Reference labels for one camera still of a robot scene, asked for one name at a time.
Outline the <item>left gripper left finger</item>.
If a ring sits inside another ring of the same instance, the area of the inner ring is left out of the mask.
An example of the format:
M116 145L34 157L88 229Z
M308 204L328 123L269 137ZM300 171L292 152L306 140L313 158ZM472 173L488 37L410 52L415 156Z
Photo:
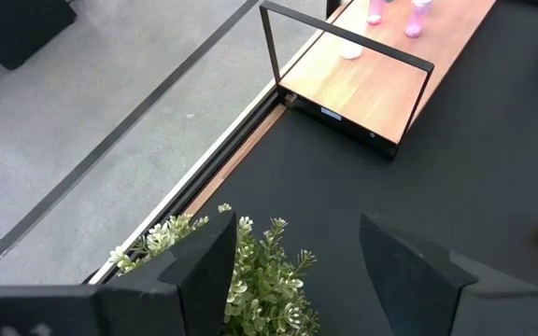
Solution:
M0 286L0 336L219 336L236 233L225 212L106 284Z

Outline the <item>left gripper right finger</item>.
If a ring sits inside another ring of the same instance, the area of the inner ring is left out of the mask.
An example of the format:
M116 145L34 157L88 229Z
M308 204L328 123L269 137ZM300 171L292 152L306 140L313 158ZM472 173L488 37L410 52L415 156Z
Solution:
M538 336L538 286L366 214L365 268L393 336Z

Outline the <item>white small cap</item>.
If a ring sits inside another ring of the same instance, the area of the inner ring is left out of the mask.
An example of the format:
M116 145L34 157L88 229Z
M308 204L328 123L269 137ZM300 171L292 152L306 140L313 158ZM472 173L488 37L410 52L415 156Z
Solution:
M339 53L343 59L354 60L361 56L364 47L352 41L342 39L340 42Z

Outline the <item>pink patterned bottle white cap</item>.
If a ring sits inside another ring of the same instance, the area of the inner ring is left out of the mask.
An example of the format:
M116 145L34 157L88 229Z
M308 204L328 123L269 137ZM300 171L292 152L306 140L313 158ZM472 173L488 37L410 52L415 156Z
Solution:
M426 26L432 3L433 0L411 0L410 17L404 31L406 36L416 38L421 35Z

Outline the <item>small pink bottle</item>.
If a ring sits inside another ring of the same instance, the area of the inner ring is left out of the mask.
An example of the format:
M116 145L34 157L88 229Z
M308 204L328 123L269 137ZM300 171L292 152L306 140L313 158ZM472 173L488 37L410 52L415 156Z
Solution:
M367 22L378 25L383 18L386 0L369 0Z

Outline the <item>green plant in black pot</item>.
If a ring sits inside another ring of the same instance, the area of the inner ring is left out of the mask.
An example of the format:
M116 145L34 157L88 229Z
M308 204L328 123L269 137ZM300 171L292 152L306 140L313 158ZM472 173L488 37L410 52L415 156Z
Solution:
M269 230L257 239L250 217L240 217L227 203L219 205L217 215L225 212L236 214L237 233L233 277L219 336L314 336L319 330L318 314L305 297L303 276L316 262L315 255L301 250L294 262L288 260L280 244L288 223L281 217L271 219ZM119 278L211 218L170 216L137 238L132 256L116 248L108 261L118 268Z

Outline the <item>black floor box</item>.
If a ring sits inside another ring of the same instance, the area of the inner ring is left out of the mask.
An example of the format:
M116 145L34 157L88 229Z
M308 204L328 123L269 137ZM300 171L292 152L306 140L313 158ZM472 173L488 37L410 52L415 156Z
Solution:
M77 16L67 0L0 0L0 64L20 67Z

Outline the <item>wooden shelf with black frame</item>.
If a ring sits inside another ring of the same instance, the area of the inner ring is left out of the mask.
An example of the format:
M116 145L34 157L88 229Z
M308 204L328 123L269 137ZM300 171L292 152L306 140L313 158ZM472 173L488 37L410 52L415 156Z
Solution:
M495 2L433 0L416 38L404 33L411 0L386 0L378 25L367 22L369 0L346 0L327 20L269 0L260 12L275 83L288 106L393 157ZM315 30L284 67L277 62L273 14ZM361 56L343 59L342 39L363 46Z

